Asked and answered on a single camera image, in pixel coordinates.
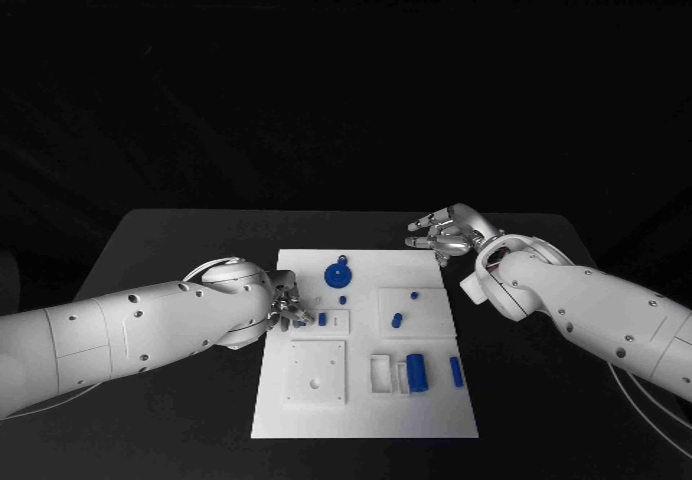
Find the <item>blue object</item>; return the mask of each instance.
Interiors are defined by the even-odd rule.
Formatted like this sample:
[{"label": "blue object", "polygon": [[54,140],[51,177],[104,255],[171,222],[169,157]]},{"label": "blue object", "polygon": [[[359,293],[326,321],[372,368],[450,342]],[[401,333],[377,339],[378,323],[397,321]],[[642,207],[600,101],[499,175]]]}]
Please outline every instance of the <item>blue object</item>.
[{"label": "blue object", "polygon": [[407,357],[408,388],[413,392],[429,391],[429,378],[426,377],[426,364],[423,355],[414,353]]},{"label": "blue object", "polygon": [[397,313],[394,315],[394,320],[393,320],[393,327],[400,328],[401,327],[401,320],[404,320],[404,315],[401,313]]},{"label": "blue object", "polygon": [[452,376],[455,377],[455,385],[457,387],[463,387],[465,379],[462,378],[462,365],[459,364],[457,357],[450,358],[450,364],[452,364]]},{"label": "blue object", "polygon": [[325,281],[332,288],[344,288],[351,283],[354,274],[346,266],[348,262],[346,257],[342,255],[338,263],[334,263],[325,271]]}]

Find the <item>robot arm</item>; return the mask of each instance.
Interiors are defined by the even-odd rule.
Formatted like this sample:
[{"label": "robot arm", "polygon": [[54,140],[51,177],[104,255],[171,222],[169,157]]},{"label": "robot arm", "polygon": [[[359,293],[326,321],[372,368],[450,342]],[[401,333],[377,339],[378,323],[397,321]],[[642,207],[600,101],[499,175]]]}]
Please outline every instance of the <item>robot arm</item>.
[{"label": "robot arm", "polygon": [[168,282],[0,318],[0,419],[75,389],[212,345],[238,349],[282,322],[312,324],[296,275],[225,259],[202,282]]},{"label": "robot arm", "polygon": [[505,235],[457,204],[410,225],[429,236],[407,245],[433,248],[445,267],[476,249],[475,273],[462,288],[519,321],[544,312],[563,336],[589,352],[692,401],[692,311],[635,283],[576,266],[535,237]]}]

